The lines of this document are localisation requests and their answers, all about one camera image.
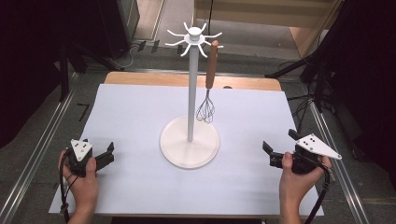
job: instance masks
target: gray floor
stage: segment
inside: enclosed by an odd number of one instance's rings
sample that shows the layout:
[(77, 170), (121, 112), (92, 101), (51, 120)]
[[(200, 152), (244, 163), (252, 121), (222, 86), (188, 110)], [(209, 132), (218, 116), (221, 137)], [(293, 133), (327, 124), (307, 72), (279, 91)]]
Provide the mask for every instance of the gray floor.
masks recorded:
[[(165, 36), (161, 29), (167, 26), (166, 14), (170, 13), (170, 7), (173, 1), (168, 0), (165, 5), (163, 21), (160, 24), (157, 37)], [(275, 29), (285, 32), (282, 27)], [(276, 39), (275, 36), (267, 36), (266, 39)], [(290, 37), (282, 35), (283, 39), (290, 43)], [(234, 35), (229, 42), (243, 42), (243, 37)], [(297, 59), (295, 56), (296, 49), (288, 46), (290, 49), (278, 50), (272, 48), (270, 55), (258, 55), (256, 52), (245, 49), (243, 53), (222, 52), (219, 56), (219, 73), (228, 75), (244, 74), (247, 77), (260, 77), (263, 74), (270, 74), (278, 70), (278, 66), (284, 62)], [(156, 53), (151, 53), (151, 47), (137, 52), (133, 50), (134, 63), (126, 70), (132, 69), (161, 69), (161, 70), (188, 70), (188, 58), (180, 58), (175, 49), (159, 49)], [(129, 63), (129, 56), (125, 54), (118, 63)], [(30, 184), (21, 204), (12, 219), (11, 223), (64, 223), (61, 216), (50, 215), (48, 210), (56, 190), (58, 179), (57, 161), (60, 151), (68, 146), (72, 138), (79, 139), (89, 113), (83, 117), (84, 107), (78, 104), (89, 104), (90, 110), (94, 103), (96, 90), (100, 83), (105, 80), (107, 70), (100, 64), (87, 59), (89, 69), (86, 74), (79, 74), (76, 92), (72, 98), (69, 107), (60, 122), (55, 135), (49, 142), (49, 147), (40, 163), (37, 172)], [(200, 71), (205, 71), (205, 60), (200, 61)], [(298, 76), (300, 70), (295, 70), (286, 77), (279, 79), (282, 90), (290, 96), (304, 95), (304, 85), (299, 82)], [(7, 196), (12, 187), (20, 176), (24, 165), (29, 161), (35, 145), (39, 141), (41, 134), (45, 131), (50, 121), (52, 113), (59, 105), (58, 98), (60, 90), (55, 90), (46, 102), (33, 114), (25, 124), (19, 135), (7, 146), (0, 149), (0, 204), (6, 202)], [(290, 101), (290, 112), (293, 112), (301, 101)], [(306, 111), (302, 133), (315, 133), (320, 136), (318, 125), (314, 120), (310, 110)], [(329, 129), (334, 138), (335, 144), (343, 155), (343, 163), (351, 178), (353, 186), (362, 201), (362, 205), (367, 213), (371, 223), (396, 223), (396, 192), (389, 183), (388, 174), (375, 163), (356, 161), (351, 154), (351, 145), (346, 139), (342, 127), (335, 115), (324, 111), (324, 116), (329, 125)], [(325, 217), (317, 217), (314, 223), (355, 223), (355, 219), (350, 211), (348, 201), (342, 186), (338, 181), (332, 186), (323, 202)], [(111, 217), (95, 216), (94, 223), (110, 223)], [(277, 223), (277, 220), (267, 220), (267, 223)]]

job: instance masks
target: metal bar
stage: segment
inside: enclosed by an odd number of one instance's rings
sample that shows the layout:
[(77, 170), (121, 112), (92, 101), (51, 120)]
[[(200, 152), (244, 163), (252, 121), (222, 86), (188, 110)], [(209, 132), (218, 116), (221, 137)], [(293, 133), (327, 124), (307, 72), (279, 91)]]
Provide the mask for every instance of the metal bar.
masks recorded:
[[(325, 118), (322, 114), (319, 114), (317, 108), (314, 105), (311, 104), (310, 108), (318, 125), (320, 134), (323, 138), (323, 142), (327, 143), (331, 148), (338, 152), (337, 146), (332, 139), (332, 135), (326, 124)], [(332, 165), (334, 167), (335, 173), (337, 174), (343, 192), (346, 195), (346, 200), (356, 223), (369, 224), (370, 221), (366, 215), (366, 212), (364, 211), (361, 198), (359, 197), (358, 192), (355, 190), (355, 187), (349, 178), (349, 174), (347, 173), (344, 163), (342, 161), (332, 160)]]
[(67, 107), (69, 107), (70, 101), (76, 91), (78, 82), (79, 75), (74, 73), (70, 80), (71, 90), (69, 94), (67, 94), (64, 101), (59, 103), (56, 107), (51, 119), (49, 120), (49, 124), (38, 140), (38, 143), (35, 146), (35, 150), (33, 151), (29, 161), (26, 163), (20, 177), (8, 194), (7, 200), (0, 212), (0, 223), (8, 224), (14, 217), (21, 200), (26, 193), (26, 190), (28, 190), (32, 179), (35, 176), (35, 172), (37, 171), (40, 162), (43, 160), (43, 157), (46, 154), (51, 139), (58, 129)]

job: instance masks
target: white pole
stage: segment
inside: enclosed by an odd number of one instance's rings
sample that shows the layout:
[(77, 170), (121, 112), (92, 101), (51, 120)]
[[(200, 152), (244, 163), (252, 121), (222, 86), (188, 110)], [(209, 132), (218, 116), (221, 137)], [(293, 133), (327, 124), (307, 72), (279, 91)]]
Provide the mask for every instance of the white pole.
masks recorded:
[(199, 49), (197, 46), (190, 48), (190, 76), (189, 76), (189, 113), (188, 113), (188, 135), (189, 142), (193, 139), (194, 119), (195, 119), (195, 96), (197, 90)]

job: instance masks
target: floor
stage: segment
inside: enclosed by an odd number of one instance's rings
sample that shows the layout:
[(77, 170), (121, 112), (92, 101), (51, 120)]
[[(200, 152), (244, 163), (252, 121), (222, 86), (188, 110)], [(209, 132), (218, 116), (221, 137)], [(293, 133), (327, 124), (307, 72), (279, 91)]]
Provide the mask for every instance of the floor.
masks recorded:
[[(188, 59), (180, 58), (176, 49), (169, 49), (164, 43), (178, 41), (177, 38), (169, 35), (167, 29), (178, 34), (185, 33), (182, 22), (191, 21), (192, 6), (191, 0), (183, 1), (182, 5), (181, 1), (166, 0), (154, 38), (160, 40), (158, 51), (151, 53), (153, 43), (148, 41), (143, 50), (133, 49), (131, 55), (125, 53), (116, 62), (120, 64), (133, 62), (132, 66), (125, 68), (126, 71), (139, 69), (187, 71)], [(242, 32), (239, 29), (241, 24), (212, 22), (212, 34), (223, 32), (219, 40), (225, 46), (219, 58), (220, 74), (259, 77), (262, 74), (271, 74), (287, 65), (286, 63), (300, 59), (288, 27), (244, 24)], [(15, 183), (24, 173), (23, 169), (30, 162), (31, 155), (40, 148), (45, 149), (39, 156), (40, 163), (30, 171), (34, 174), (30, 179), (31, 184), (28, 188), (21, 189), (20, 195), (24, 197), (18, 202), (19, 207), (8, 215), (2, 209), (0, 222), (5, 220), (6, 215), (12, 217), (12, 221), (8, 220), (9, 222), (4, 223), (63, 222), (61, 216), (48, 214), (57, 187), (56, 165), (59, 152), (68, 146), (71, 138), (78, 139), (81, 135), (92, 109), (96, 90), (99, 84), (103, 83), (108, 72), (101, 64), (91, 59), (87, 58), (87, 62), (89, 69), (86, 74), (76, 74), (71, 77), (73, 97), (67, 105), (58, 103), (60, 90), (55, 90), (33, 114), (14, 141), (0, 149), (0, 164), (3, 164), (0, 168), (0, 176), (2, 176), (0, 204), (5, 204), (9, 193), (15, 189)], [(302, 69), (292, 71), (279, 79), (282, 90), (288, 97), (306, 94), (306, 86), (300, 83), (298, 78)], [(199, 71), (205, 71), (203, 60), (200, 61)], [(290, 112), (295, 111), (301, 102), (301, 100), (290, 101)], [(90, 105), (86, 114), (83, 105)], [(63, 114), (59, 114), (59, 120), (54, 124), (55, 132), (48, 139), (42, 139), (42, 134), (48, 131), (47, 125), (53, 122), (54, 111), (58, 111), (57, 108), (62, 106), (66, 110)], [(317, 217), (314, 223), (396, 223), (396, 217), (393, 215), (396, 211), (396, 192), (389, 183), (388, 174), (375, 163), (356, 161), (336, 115), (324, 111), (321, 116), (325, 118), (325, 124), (334, 142), (333, 146), (344, 157), (343, 162), (336, 163), (336, 165), (345, 168), (346, 175), (337, 174), (338, 179), (322, 204), (325, 217)], [(323, 136), (318, 126), (318, 119), (320, 116), (316, 115), (314, 109), (307, 110), (303, 122), (303, 133)], [(355, 196), (361, 204), (351, 204), (346, 198), (346, 195), (351, 192), (347, 192), (347, 189), (340, 184), (343, 181), (350, 183), (356, 190)], [(354, 214), (351, 207), (360, 205), (364, 214)], [(111, 223), (111, 217), (95, 216), (94, 223)], [(277, 223), (277, 220), (269, 219), (266, 223)]]

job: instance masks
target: whisk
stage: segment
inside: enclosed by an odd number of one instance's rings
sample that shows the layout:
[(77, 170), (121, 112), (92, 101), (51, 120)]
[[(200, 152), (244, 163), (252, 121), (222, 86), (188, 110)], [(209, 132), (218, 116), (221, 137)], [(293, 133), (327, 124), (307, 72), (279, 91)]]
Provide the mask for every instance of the whisk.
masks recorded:
[(215, 81), (216, 66), (218, 64), (218, 46), (219, 42), (217, 40), (213, 41), (211, 44), (205, 81), (206, 97), (196, 112), (197, 120), (204, 121), (206, 123), (211, 123), (213, 121), (213, 114), (215, 114), (215, 106), (209, 98), (209, 92), (213, 87), (213, 82)]

